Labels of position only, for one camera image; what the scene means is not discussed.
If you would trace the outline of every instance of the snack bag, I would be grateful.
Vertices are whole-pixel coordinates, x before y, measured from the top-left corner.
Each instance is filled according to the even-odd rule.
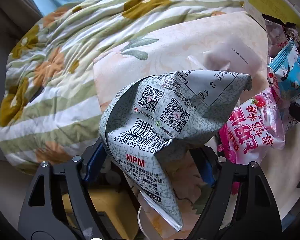
[[[275,91],[275,100],[286,132],[298,123],[290,116],[289,106],[293,102],[300,104],[300,54],[293,40],[269,64],[268,81]]]
[[[165,167],[212,138],[250,88],[246,74],[177,71],[124,87],[103,113],[100,136],[107,154],[176,231],[183,221]]]
[[[232,163],[261,163],[266,148],[283,149],[283,125],[272,89],[267,88],[235,108],[219,130],[223,151]]]
[[[266,24],[269,57],[276,57],[290,39],[293,39],[300,54],[300,37],[296,25],[289,22],[285,24],[281,20],[266,14],[262,16]]]

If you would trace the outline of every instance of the crumpled plastic bag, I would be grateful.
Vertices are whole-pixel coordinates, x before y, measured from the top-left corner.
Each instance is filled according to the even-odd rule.
[[[201,63],[208,70],[233,71],[252,77],[262,70],[260,57],[236,35],[228,36],[205,52]]]
[[[162,168],[202,147],[227,121],[251,76],[222,71],[177,71],[121,89],[100,119],[107,154],[144,199],[176,231],[183,221]]]

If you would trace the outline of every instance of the qr code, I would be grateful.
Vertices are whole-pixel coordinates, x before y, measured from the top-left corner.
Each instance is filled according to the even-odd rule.
[[[186,125],[189,116],[189,112],[182,108],[175,98],[172,98],[170,103],[168,103],[167,107],[162,112],[160,120],[180,133]]]
[[[142,92],[141,98],[138,102],[138,106],[154,113],[155,108],[157,107],[157,104],[163,95],[164,92],[162,92],[161,90],[147,85],[145,90],[143,90]]]

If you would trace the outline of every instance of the blue snack package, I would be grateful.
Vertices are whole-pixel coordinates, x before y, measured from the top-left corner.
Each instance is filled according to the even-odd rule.
[[[285,132],[298,121],[289,114],[289,106],[300,104],[300,54],[292,39],[268,65],[268,82],[277,95]]]

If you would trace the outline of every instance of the green leaf pattern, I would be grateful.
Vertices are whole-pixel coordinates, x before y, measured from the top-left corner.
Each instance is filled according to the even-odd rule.
[[[148,53],[146,53],[144,51],[140,51],[138,49],[132,49],[132,48],[137,48],[137,47],[149,45],[149,44],[152,44],[154,42],[157,42],[158,40],[159,39],[150,39],[150,38],[145,38],[145,39],[135,38],[135,39],[132,39],[132,40],[129,41],[129,44],[121,50],[121,54],[122,55],[133,56],[133,57],[136,57],[139,60],[147,60],[148,59]]]

